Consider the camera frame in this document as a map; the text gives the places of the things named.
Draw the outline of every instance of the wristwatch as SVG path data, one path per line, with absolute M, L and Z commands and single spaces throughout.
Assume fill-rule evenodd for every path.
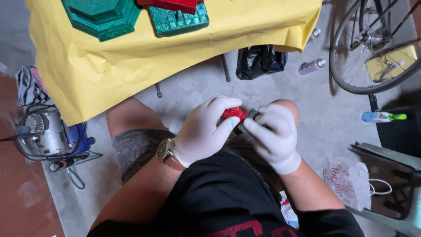
M 171 138 L 163 140 L 157 149 L 158 160 L 175 170 L 185 170 L 186 168 L 174 156 L 173 149 L 174 141 Z

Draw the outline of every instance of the black plastic bag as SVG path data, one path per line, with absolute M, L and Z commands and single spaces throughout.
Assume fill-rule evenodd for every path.
M 276 52 L 272 44 L 256 45 L 238 51 L 237 70 L 240 80 L 253 80 L 266 73 L 283 71 L 288 53 Z

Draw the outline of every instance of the watch face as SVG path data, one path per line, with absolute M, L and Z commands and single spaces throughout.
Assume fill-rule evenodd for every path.
M 159 144 L 158 149 L 157 149 L 157 158 L 162 160 L 165 157 L 167 157 L 168 155 L 168 151 L 170 149 L 170 143 L 171 143 L 171 139 L 167 138 L 165 140 L 163 140 L 161 142 L 161 144 Z

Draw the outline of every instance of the gray floor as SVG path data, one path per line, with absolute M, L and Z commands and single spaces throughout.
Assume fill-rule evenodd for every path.
M 297 150 L 322 176 L 322 156 L 333 154 L 357 159 L 347 150 L 350 144 L 358 141 L 380 145 L 375 125 L 366 125 L 360 120 L 361 114 L 370 110 L 367 96 L 350 94 L 338 88 L 329 79 L 328 67 L 305 76 L 298 74 L 301 64 L 317 58 L 328 59 L 331 33 L 346 13 L 346 7 L 343 1 L 323 6 L 317 23 L 317 27 L 323 30 L 322 37 L 307 45 L 304 53 L 290 53 L 284 72 L 264 75 L 253 81 L 240 81 L 235 77 L 237 52 L 232 51 L 225 54 L 232 78 L 229 83 L 225 81 L 220 58 L 215 57 L 163 80 L 160 83 L 163 98 L 157 98 L 154 86 L 135 97 L 157 111 L 174 133 L 179 131 L 182 121 L 194 107 L 214 95 L 238 97 L 247 108 L 257 108 L 279 98 L 292 100 L 298 105 L 301 116 Z M 0 16 L 4 10 L 10 17 L 5 19 L 6 22 L 0 20 L 0 33 L 8 31 L 10 38 L 16 34 L 24 35 L 22 42 L 17 42 L 19 45 L 13 45 L 10 38 L 0 37 L 0 43 L 22 49 L 10 50 L 8 46 L 0 45 L 0 62 L 7 65 L 7 72 L 11 73 L 19 69 L 19 65 L 28 66 L 33 62 L 34 49 L 24 33 L 29 13 L 22 1 L 6 0 L 6 8 L 0 9 Z M 3 52 L 8 53 L 7 57 L 2 56 Z M 400 94 L 400 87 L 378 94 L 380 107 Z M 104 153 L 104 157 L 76 167 L 86 183 L 84 190 L 76 189 L 65 172 L 45 173 L 67 237 L 86 235 L 101 208 L 121 187 L 105 113 L 88 121 L 87 133 L 96 138 L 92 150 Z M 394 236 L 394 231 L 387 226 L 361 217 L 357 220 L 367 237 Z

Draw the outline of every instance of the hand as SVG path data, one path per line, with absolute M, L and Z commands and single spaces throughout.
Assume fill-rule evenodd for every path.
M 279 104 L 259 109 L 255 120 L 246 118 L 244 127 L 253 135 L 254 148 L 280 175 L 292 173 L 301 164 L 297 145 L 297 128 L 292 112 Z
M 240 105 L 240 99 L 216 96 L 189 114 L 178 136 L 174 138 L 173 153 L 183 166 L 189 167 L 193 162 L 208 158 L 222 148 L 240 118 L 229 117 L 218 127 L 216 123 L 226 109 Z

